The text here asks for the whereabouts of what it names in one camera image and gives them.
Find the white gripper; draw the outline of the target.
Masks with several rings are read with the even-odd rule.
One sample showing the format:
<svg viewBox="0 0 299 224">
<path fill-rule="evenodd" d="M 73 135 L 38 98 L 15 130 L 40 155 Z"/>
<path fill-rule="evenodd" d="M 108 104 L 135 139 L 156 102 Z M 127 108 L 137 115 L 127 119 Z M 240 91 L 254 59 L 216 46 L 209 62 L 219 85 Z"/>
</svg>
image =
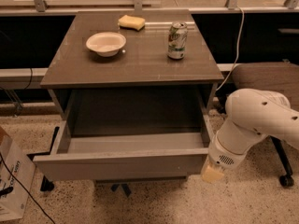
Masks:
<svg viewBox="0 0 299 224">
<path fill-rule="evenodd" d="M 246 157 L 245 154 L 234 154 L 225 149 L 217 135 L 214 135 L 209 143 L 208 157 L 214 165 L 218 165 L 223 169 L 235 169 Z M 208 183 L 221 180 L 224 177 L 224 172 L 219 167 L 206 165 L 201 172 L 202 179 Z"/>
</svg>

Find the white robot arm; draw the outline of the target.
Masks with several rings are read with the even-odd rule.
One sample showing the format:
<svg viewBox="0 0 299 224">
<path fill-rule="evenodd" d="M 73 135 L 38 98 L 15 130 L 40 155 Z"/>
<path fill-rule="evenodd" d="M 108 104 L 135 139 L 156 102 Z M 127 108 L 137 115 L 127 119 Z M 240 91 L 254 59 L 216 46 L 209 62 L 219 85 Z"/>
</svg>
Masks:
<svg viewBox="0 0 299 224">
<path fill-rule="evenodd" d="M 283 94 L 239 89 L 227 97 L 225 110 L 227 118 L 209 143 L 204 181 L 222 179 L 225 170 L 236 168 L 268 136 L 299 149 L 299 112 Z"/>
</svg>

